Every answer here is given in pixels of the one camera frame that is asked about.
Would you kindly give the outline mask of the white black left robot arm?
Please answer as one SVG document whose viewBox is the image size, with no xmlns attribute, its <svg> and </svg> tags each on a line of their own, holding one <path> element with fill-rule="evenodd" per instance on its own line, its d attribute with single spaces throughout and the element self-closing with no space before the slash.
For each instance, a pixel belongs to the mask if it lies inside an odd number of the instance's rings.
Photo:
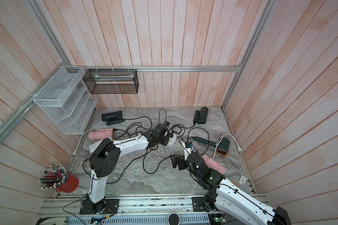
<svg viewBox="0 0 338 225">
<path fill-rule="evenodd" d="M 114 171 L 118 159 L 126 154 L 154 148 L 157 145 L 166 146 L 171 138 L 170 129 L 165 124 L 157 124 L 155 128 L 136 137 L 125 140 L 105 138 L 89 146 L 91 187 L 88 191 L 93 204 L 105 197 L 105 187 L 108 176 Z"/>
</svg>

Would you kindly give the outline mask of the pink hair dryer under arm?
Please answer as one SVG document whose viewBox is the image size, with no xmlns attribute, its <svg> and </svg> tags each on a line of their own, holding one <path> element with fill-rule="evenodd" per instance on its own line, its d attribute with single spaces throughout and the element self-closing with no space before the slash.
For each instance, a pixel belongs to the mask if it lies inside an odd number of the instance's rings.
<svg viewBox="0 0 338 225">
<path fill-rule="evenodd" d="M 212 158 L 208 157 L 207 155 L 203 155 L 202 158 L 204 159 L 206 165 L 215 170 L 215 171 L 218 171 L 219 173 L 221 174 L 225 174 L 226 172 L 226 169 L 221 166 L 219 163 L 217 163 L 215 160 L 213 160 Z"/>
</svg>

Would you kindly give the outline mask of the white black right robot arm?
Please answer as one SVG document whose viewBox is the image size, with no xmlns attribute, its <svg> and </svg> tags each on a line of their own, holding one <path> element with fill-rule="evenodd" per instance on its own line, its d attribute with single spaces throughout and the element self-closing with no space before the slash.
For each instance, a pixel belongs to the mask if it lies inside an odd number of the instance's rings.
<svg viewBox="0 0 338 225">
<path fill-rule="evenodd" d="M 209 168 L 197 153 L 170 155 L 173 168 L 188 170 L 207 193 L 198 207 L 206 212 L 222 211 L 246 225 L 290 225 L 287 211 L 268 206 L 242 191 L 220 172 Z"/>
</svg>

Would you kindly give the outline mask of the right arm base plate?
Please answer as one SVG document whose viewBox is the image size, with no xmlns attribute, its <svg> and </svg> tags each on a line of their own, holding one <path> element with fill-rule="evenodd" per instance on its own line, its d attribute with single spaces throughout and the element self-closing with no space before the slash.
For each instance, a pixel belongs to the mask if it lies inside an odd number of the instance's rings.
<svg viewBox="0 0 338 225">
<path fill-rule="evenodd" d="M 209 190 L 203 197 L 192 197 L 192 209 L 194 212 L 218 211 L 215 206 L 217 198 L 217 189 Z"/>
</svg>

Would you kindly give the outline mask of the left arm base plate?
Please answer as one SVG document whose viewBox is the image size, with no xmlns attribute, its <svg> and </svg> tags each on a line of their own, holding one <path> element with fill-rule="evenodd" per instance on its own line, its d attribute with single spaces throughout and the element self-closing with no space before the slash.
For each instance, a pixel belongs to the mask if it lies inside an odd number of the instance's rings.
<svg viewBox="0 0 338 225">
<path fill-rule="evenodd" d="M 81 202 L 80 215 L 89 215 L 89 214 L 103 214 L 109 213 L 117 214 L 119 207 L 120 199 L 102 199 L 98 203 L 93 203 L 89 197 L 86 197 Z"/>
</svg>

